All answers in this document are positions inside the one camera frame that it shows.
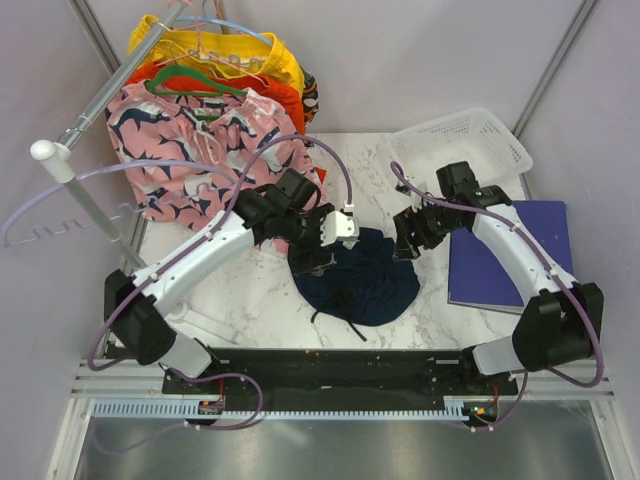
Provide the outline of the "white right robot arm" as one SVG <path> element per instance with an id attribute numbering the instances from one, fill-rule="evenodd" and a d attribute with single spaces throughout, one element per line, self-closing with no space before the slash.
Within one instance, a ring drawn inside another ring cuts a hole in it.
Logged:
<path id="1" fill-rule="evenodd" d="M 440 197 L 413 185 L 398 162 L 390 169 L 399 185 L 420 199 L 394 218 L 399 261 L 413 261 L 451 233 L 466 230 L 497 259 L 524 303 L 512 334 L 467 348 L 469 362 L 457 371 L 460 386 L 477 394 L 494 375 L 542 370 L 580 388 L 600 384 L 604 360 L 596 324 L 604 295 L 599 287 L 581 284 L 562 269 L 530 234 L 505 191 L 481 186 L 468 162 L 438 170 Z"/>

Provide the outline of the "navy blue shorts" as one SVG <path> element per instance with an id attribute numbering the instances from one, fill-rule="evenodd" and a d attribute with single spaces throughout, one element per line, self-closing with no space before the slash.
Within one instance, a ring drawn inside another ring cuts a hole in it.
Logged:
<path id="1" fill-rule="evenodd" d="M 329 315 L 345 321 L 362 340 L 360 327 L 379 327 L 395 321 L 420 291 L 414 267 L 393 258 L 395 242 L 378 229 L 361 228 L 353 249 L 334 247 L 337 265 L 314 275 L 295 277 L 301 296 L 313 309 L 310 321 Z"/>

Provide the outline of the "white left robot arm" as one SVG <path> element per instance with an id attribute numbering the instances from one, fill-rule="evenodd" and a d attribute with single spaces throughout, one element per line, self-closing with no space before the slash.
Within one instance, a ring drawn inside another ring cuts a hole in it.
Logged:
<path id="1" fill-rule="evenodd" d="M 176 330 L 169 316 L 213 271 L 267 239 L 282 239 L 306 256 L 354 235 L 352 217 L 333 205 L 303 209 L 315 191 L 294 170 L 276 184 L 236 190 L 223 211 L 171 254 L 131 276 L 117 270 L 106 279 L 105 330 L 139 364 L 160 363 L 180 371 L 196 392 L 211 392 L 218 367 L 206 347 Z"/>

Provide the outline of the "translucent lilac hanger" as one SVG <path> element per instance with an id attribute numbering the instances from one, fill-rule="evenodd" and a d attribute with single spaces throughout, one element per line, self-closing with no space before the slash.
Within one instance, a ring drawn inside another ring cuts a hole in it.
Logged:
<path id="1" fill-rule="evenodd" d="M 98 177 L 102 175 L 124 172 L 131 169 L 141 168 L 144 169 L 146 167 L 184 167 L 189 170 L 197 170 L 200 172 L 213 173 L 222 176 L 227 184 L 224 185 L 224 188 L 233 189 L 237 183 L 230 175 L 225 173 L 222 169 L 216 166 L 197 164 L 193 162 L 181 162 L 177 160 L 167 160 L 167 161 L 153 161 L 153 160 L 136 160 L 126 164 L 118 164 L 113 165 L 89 172 L 85 172 L 80 174 L 76 178 L 77 185 L 76 187 L 80 188 L 80 193 L 84 193 L 85 196 L 80 196 L 80 199 L 75 199 L 75 202 L 83 209 L 85 214 L 92 219 L 92 216 L 87 212 L 86 207 L 90 205 L 91 202 L 94 203 L 97 208 L 98 213 L 103 217 L 104 221 L 109 225 L 112 224 L 113 220 L 117 220 L 119 218 L 123 218 L 126 216 L 134 216 L 138 214 L 144 213 L 148 208 L 147 203 L 143 204 L 130 204 L 130 203 L 121 203 L 118 205 L 118 212 L 114 216 L 108 216 L 94 201 L 93 197 L 88 194 L 86 189 L 82 186 L 81 182 L 83 180 L 87 180 L 93 177 Z M 62 227 L 60 230 L 52 230 L 46 225 L 37 225 L 32 228 L 32 235 L 29 238 L 25 238 L 22 240 L 17 240 L 12 242 L 9 238 L 9 232 L 12 227 L 24 216 L 28 211 L 33 209 L 36 205 L 45 202 L 54 194 L 66 191 L 69 194 L 72 194 L 73 191 L 69 190 L 65 184 L 56 183 L 53 187 L 48 190 L 36 195 L 31 200 L 27 201 L 21 207 L 19 207 L 2 225 L 1 227 L 1 240 L 2 246 L 4 248 L 13 247 L 16 245 L 27 244 L 31 242 L 36 242 L 42 240 L 45 236 L 57 236 L 69 233 L 72 229 L 85 229 L 93 225 L 97 225 L 95 220 L 91 220 L 89 223 L 83 224 L 79 222 L 75 218 L 68 218 L 62 221 Z"/>

